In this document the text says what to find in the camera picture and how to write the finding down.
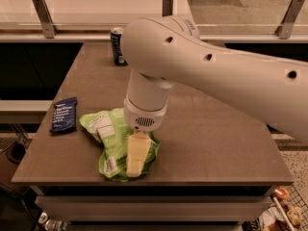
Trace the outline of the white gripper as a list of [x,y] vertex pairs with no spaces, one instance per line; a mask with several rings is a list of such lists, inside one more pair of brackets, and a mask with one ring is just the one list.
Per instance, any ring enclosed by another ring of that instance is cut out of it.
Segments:
[[128,137],[126,174],[129,177],[139,177],[141,175],[151,145],[151,139],[146,132],[158,129],[163,123],[166,112],[167,105],[164,105],[158,111],[144,111],[137,108],[128,97],[125,97],[124,120],[130,128],[139,130]]

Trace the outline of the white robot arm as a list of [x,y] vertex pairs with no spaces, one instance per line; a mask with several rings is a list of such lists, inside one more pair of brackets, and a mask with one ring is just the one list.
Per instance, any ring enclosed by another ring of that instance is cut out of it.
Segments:
[[214,46],[193,21],[175,15],[128,24],[120,49],[132,67],[124,119],[134,130],[156,130],[180,83],[253,116],[297,141],[308,141],[308,64]]

